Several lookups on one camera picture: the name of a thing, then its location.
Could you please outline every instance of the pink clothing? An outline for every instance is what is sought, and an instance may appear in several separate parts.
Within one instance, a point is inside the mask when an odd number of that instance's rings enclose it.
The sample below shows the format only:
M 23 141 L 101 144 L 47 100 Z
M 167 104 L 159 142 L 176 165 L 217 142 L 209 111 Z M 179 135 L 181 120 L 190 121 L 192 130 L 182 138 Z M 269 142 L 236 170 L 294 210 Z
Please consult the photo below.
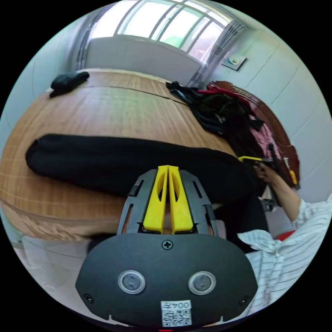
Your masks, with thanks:
M 272 133 L 270 131 L 270 129 L 268 128 L 268 126 L 266 124 L 263 124 L 262 128 L 260 129 L 260 131 L 256 131 L 254 128 L 250 128 L 250 131 L 252 133 L 252 135 L 255 137 L 257 143 L 259 144 L 259 146 L 262 148 L 263 153 L 265 158 L 269 158 L 271 159 L 271 152 L 268 149 L 268 144 L 273 144 L 274 146 L 274 151 L 276 153 L 276 157 L 281 160 L 281 155 L 279 152 L 279 148 L 276 145 L 276 142 L 274 141 L 273 137 L 272 137 Z

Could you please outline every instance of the curtain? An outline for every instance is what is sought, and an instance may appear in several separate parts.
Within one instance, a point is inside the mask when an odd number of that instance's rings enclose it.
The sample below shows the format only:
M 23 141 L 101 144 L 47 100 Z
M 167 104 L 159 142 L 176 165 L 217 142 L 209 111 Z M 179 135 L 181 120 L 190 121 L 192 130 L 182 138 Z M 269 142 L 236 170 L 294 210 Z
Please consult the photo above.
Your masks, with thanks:
M 201 87 L 210 72 L 222 60 L 235 39 L 246 29 L 237 19 L 232 19 L 213 46 L 205 64 L 191 78 L 188 86 Z
M 89 25 L 83 26 L 82 31 L 85 29 L 86 32 L 83 35 L 80 43 L 80 48 L 77 55 L 76 60 L 76 69 L 75 70 L 81 70 L 84 69 L 86 66 L 86 57 L 87 57 L 87 48 L 89 46 L 89 42 L 91 39 L 91 34 L 97 25 L 98 21 L 101 19 L 101 17 L 114 5 L 107 5 L 105 7 L 102 7 L 101 9 L 98 9 L 97 11 L 94 11 L 91 14 L 91 18 L 88 20 Z

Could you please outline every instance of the wood grain surface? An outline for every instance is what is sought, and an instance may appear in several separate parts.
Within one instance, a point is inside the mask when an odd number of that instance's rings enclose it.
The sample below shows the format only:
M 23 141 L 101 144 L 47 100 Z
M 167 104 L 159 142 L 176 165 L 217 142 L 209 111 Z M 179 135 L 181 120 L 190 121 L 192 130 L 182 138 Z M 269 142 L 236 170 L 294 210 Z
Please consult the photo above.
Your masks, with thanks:
M 69 94 L 42 94 L 15 125 L 0 164 L 0 204 L 22 233 L 48 240 L 81 240 L 117 229 L 125 198 L 34 174 L 26 165 L 30 144 L 46 133 L 150 139 L 208 147 L 234 155 L 206 131 L 165 80 L 134 72 L 87 70 L 89 80 Z

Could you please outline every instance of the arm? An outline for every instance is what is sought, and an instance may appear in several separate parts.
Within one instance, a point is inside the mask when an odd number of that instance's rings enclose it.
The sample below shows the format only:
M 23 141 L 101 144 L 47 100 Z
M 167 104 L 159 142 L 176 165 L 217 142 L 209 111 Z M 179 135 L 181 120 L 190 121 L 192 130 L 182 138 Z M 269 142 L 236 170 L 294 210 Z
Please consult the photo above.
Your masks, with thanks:
M 255 170 L 259 178 L 271 184 L 289 220 L 296 220 L 302 201 L 298 194 L 274 170 L 266 165 L 260 164 L 259 168 L 255 168 Z
M 295 193 L 278 174 L 276 174 L 274 181 L 271 182 L 271 187 L 276 193 L 280 205 L 289 220 L 292 222 L 296 220 L 301 204 L 301 198 L 298 194 Z
M 255 170 L 259 178 L 271 184 L 281 207 L 296 228 L 311 219 L 314 214 L 320 216 L 319 219 L 323 224 L 331 219 L 332 194 L 326 202 L 305 203 L 271 168 L 260 164 L 259 168 L 255 167 Z

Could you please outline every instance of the striped shirt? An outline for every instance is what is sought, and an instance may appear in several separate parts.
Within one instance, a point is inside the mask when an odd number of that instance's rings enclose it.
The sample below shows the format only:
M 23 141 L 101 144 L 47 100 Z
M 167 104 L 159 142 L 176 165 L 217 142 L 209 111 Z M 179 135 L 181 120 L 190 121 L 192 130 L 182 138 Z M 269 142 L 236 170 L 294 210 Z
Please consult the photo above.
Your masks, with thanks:
M 284 295 L 299 279 L 316 255 L 332 217 L 332 194 L 326 202 L 301 201 L 297 219 L 292 223 L 296 231 L 286 240 L 274 240 L 262 230 L 238 234 L 241 241 L 257 250 L 247 254 L 254 270 L 258 290 L 238 317 L 228 323 L 253 314 Z

